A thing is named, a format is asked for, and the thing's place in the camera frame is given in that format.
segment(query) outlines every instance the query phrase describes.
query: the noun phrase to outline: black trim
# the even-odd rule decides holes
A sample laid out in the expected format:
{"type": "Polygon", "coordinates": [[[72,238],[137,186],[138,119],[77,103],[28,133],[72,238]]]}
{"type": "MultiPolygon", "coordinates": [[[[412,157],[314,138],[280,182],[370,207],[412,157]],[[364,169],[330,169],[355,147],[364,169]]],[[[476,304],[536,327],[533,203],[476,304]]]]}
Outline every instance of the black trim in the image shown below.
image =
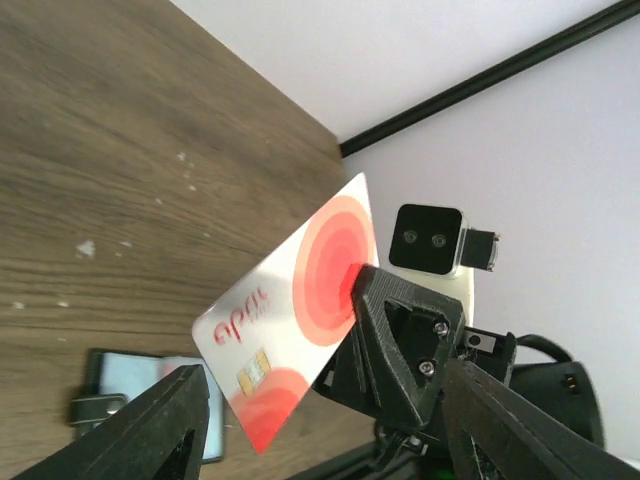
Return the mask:
{"type": "Polygon", "coordinates": [[[390,137],[476,93],[588,40],[640,13],[640,0],[622,0],[572,27],[500,62],[435,97],[356,135],[340,144],[343,157],[390,137]]]}

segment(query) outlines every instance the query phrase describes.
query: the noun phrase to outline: smartphone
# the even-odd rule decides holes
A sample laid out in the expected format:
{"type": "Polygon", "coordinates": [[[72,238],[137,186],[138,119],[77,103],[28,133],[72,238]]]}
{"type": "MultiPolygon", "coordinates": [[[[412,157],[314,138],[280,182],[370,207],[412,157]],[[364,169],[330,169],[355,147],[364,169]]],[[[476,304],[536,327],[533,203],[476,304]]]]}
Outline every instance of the smartphone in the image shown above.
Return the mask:
{"type": "Polygon", "coordinates": [[[224,456],[224,399],[218,384],[201,358],[160,357],[134,352],[92,349],[85,374],[87,394],[123,394],[132,401],[156,382],[183,365],[202,365],[209,387],[209,426],[202,463],[224,456]]]}

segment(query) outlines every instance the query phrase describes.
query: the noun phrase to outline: red text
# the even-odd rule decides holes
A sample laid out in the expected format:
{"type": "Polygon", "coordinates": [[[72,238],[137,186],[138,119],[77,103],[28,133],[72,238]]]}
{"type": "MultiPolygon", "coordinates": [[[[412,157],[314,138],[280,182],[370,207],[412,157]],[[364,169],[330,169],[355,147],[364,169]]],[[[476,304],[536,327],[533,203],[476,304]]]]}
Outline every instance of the red text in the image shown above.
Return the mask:
{"type": "Polygon", "coordinates": [[[228,322],[220,322],[213,329],[213,338],[217,345],[224,345],[227,339],[242,343],[242,327],[258,320],[267,310],[269,297],[260,287],[249,295],[240,305],[231,310],[228,322]]]}

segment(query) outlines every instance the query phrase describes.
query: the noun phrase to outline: white card with red circles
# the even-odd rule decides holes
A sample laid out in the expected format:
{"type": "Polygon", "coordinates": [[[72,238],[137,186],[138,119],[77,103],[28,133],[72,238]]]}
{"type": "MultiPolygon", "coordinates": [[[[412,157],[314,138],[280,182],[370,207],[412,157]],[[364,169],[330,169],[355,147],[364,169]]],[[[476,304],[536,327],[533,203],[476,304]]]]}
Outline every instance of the white card with red circles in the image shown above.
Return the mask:
{"type": "Polygon", "coordinates": [[[195,343],[258,453],[353,326],[364,264],[378,256],[360,174],[196,320],[195,343]]]}

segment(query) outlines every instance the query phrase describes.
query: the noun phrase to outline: wooden table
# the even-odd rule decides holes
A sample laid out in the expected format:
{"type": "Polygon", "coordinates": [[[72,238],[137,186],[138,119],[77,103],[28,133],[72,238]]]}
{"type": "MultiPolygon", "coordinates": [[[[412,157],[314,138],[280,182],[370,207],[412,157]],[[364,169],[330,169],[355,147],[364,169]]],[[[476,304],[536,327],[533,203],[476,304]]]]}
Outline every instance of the wooden table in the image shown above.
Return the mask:
{"type": "MultiPolygon", "coordinates": [[[[196,354],[193,320],[345,182],[335,138],[166,0],[0,2],[0,477],[66,445],[86,350],[196,354]]],[[[275,479],[370,439],[309,394],[275,479]]]]}

